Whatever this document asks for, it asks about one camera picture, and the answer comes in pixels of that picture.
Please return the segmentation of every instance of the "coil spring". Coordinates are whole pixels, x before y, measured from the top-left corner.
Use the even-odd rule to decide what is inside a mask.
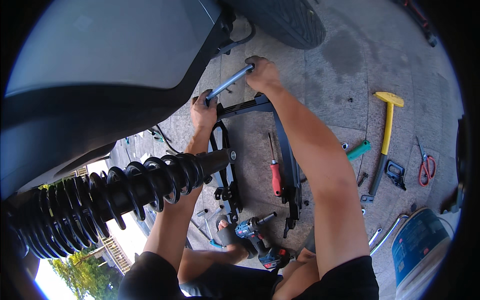
[[[38,258],[66,257],[98,243],[99,236],[110,237],[108,220],[115,219],[125,229],[122,214],[133,210],[143,221],[144,205],[150,203],[161,212],[164,200],[176,203],[203,180],[202,166],[192,154],[151,157],[144,164],[133,161],[125,172],[112,167],[108,174],[91,173],[85,180],[75,177],[35,190],[12,223],[27,246],[23,249]]]

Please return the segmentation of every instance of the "scissors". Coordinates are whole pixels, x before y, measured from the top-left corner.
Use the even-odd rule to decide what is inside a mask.
[[[421,151],[421,158],[422,158],[422,163],[420,165],[420,172],[419,172],[419,183],[421,186],[427,186],[428,183],[430,182],[430,179],[432,179],[435,176],[435,171],[437,170],[437,165],[435,163],[435,159],[433,159],[432,156],[427,155],[425,153],[425,149],[423,149],[422,144],[420,143],[419,137],[417,137],[417,140],[419,141],[419,146],[420,146],[420,151]],[[430,161],[433,162],[433,170],[430,172]],[[427,181],[422,182],[422,178],[426,177]]]

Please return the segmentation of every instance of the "impact driver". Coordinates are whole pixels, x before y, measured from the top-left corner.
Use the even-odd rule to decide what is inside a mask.
[[[290,253],[286,249],[277,246],[266,248],[264,238],[260,234],[260,226],[274,217],[276,217],[276,212],[272,212],[263,219],[252,217],[235,227],[235,232],[239,237],[252,242],[258,252],[258,260],[267,269],[283,268],[290,261]]]

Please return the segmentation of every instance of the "tree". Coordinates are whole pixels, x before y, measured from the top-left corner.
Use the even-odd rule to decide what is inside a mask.
[[[95,299],[116,299],[121,274],[88,253],[94,246],[64,259],[50,260],[53,270],[65,281],[78,300],[89,294]]]

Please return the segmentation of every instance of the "screwdriver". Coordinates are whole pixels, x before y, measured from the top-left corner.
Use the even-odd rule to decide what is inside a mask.
[[[280,171],[278,169],[278,163],[276,162],[275,156],[273,154],[273,145],[270,133],[268,133],[268,140],[270,141],[270,150],[272,151],[272,164],[270,165],[270,168],[272,170],[273,194],[275,195],[275,197],[280,197],[282,195],[282,187],[280,184]]]

